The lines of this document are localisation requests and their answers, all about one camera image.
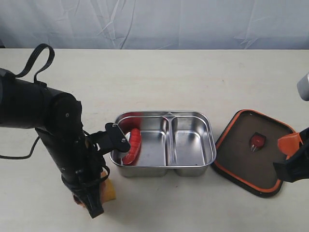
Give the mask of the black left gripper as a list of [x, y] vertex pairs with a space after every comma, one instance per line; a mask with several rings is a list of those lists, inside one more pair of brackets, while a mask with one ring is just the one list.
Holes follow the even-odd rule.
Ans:
[[70, 183], [65, 181], [69, 188], [76, 190], [73, 194], [74, 202], [86, 207], [91, 218], [96, 218], [104, 213], [100, 202], [100, 184], [110, 175], [110, 168], [103, 157], [103, 144], [109, 139], [107, 132], [98, 131], [89, 134], [84, 131], [73, 143], [73, 177]]

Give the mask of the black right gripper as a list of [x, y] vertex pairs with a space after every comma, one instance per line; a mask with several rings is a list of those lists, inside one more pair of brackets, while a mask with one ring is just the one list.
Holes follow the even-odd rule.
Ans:
[[278, 179], [293, 183], [309, 177], [309, 129], [278, 139], [278, 149], [286, 160], [273, 163]]

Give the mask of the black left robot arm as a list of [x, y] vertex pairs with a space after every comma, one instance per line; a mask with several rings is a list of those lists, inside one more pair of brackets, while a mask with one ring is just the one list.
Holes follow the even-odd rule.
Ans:
[[85, 133], [82, 104], [73, 95], [45, 84], [20, 80], [0, 71], [0, 125], [34, 129], [74, 199], [95, 218], [104, 212], [103, 188], [107, 170], [104, 155], [114, 148], [111, 124], [104, 131]]

